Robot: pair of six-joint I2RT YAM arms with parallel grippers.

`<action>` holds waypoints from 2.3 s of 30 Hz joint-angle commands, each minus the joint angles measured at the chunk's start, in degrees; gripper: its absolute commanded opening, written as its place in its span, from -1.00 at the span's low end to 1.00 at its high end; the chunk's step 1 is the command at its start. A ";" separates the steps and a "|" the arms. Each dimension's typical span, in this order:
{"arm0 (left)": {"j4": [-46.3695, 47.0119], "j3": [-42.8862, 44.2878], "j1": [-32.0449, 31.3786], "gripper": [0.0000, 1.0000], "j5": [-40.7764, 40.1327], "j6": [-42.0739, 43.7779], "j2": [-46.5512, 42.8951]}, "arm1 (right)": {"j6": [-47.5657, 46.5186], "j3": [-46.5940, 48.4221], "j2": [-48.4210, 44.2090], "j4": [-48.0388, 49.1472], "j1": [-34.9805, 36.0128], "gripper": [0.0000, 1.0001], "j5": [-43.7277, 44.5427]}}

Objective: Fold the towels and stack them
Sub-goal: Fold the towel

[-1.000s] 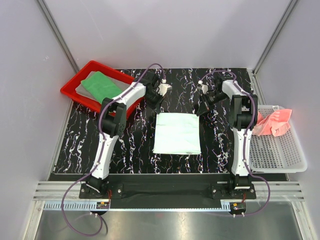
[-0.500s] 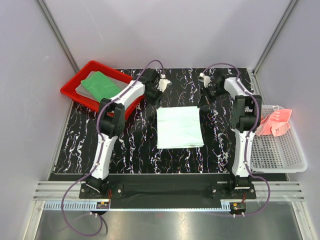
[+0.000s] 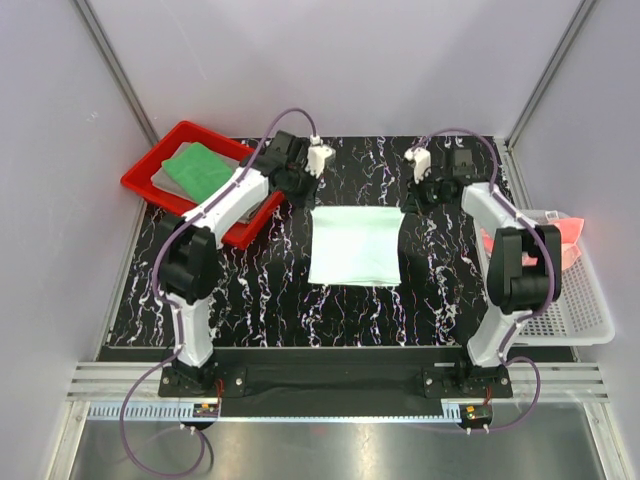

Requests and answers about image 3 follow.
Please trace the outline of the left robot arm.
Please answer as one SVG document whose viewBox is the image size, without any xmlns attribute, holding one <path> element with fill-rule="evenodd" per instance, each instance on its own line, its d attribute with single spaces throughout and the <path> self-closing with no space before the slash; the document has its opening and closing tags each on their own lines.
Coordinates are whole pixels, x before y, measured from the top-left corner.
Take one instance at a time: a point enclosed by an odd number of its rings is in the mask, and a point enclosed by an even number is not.
<svg viewBox="0 0 640 480">
<path fill-rule="evenodd" d="M 314 197 L 335 151 L 321 137 L 278 131 L 246 156 L 231 178 L 197 207 L 161 222 L 164 243 L 152 270 L 156 298 L 171 312 L 175 346 L 163 361 L 172 382 L 196 396 L 215 386 L 214 347 L 209 331 L 209 297 L 219 282 L 219 250 L 227 232 L 250 208 L 275 192 L 298 208 Z"/>
</svg>

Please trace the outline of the white cloth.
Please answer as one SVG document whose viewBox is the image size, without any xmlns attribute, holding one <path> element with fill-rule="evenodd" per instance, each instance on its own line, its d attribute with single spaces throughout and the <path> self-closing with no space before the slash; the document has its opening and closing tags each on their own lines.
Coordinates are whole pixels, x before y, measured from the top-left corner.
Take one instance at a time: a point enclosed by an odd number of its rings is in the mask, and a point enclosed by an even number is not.
<svg viewBox="0 0 640 480">
<path fill-rule="evenodd" d="M 401 283 L 398 245 L 405 214 L 398 207 L 320 206 L 311 216 L 311 284 L 395 287 Z"/>
</svg>

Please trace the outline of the pink cloth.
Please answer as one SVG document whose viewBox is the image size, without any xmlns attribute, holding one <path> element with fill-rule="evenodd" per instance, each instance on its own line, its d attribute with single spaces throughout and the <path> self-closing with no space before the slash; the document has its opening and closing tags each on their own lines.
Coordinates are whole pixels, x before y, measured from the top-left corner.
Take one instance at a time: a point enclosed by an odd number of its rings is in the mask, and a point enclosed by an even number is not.
<svg viewBox="0 0 640 480">
<path fill-rule="evenodd" d="M 570 269 L 582 255 L 582 251 L 577 245 L 584 227 L 584 219 L 569 218 L 552 218 L 551 220 L 538 221 L 540 224 L 550 224 L 558 228 L 561 234 L 561 268 L 562 271 Z M 480 229 L 482 234 L 483 246 L 486 254 L 491 256 L 494 241 L 484 229 Z M 523 253 L 523 266 L 533 266 L 536 260 L 528 254 Z"/>
</svg>

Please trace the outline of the green towel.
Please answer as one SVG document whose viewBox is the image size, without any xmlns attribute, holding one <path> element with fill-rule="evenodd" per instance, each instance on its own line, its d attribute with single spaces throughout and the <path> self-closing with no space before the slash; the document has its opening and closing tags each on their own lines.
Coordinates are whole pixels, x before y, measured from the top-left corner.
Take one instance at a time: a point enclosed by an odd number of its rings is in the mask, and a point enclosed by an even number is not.
<svg viewBox="0 0 640 480">
<path fill-rule="evenodd" d="M 195 204 L 201 204 L 231 179 L 234 168 L 199 142 L 183 142 L 162 162 L 162 170 Z"/>
</svg>

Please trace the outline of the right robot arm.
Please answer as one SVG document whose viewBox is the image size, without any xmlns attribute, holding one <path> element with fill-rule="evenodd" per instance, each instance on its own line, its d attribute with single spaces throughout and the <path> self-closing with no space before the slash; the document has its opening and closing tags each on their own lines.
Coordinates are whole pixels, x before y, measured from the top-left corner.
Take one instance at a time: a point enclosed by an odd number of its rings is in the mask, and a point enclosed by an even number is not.
<svg viewBox="0 0 640 480">
<path fill-rule="evenodd" d="M 464 353 L 442 375 L 442 388 L 472 397 L 506 387 L 516 335 L 561 293 L 561 233 L 531 220 L 495 183 L 475 174 L 468 149 L 448 151 L 442 165 L 434 165 L 424 147 L 405 157 L 413 166 L 405 212 L 426 215 L 439 205 L 457 206 L 473 218 L 478 239 L 493 242 L 484 270 L 488 308 Z"/>
</svg>

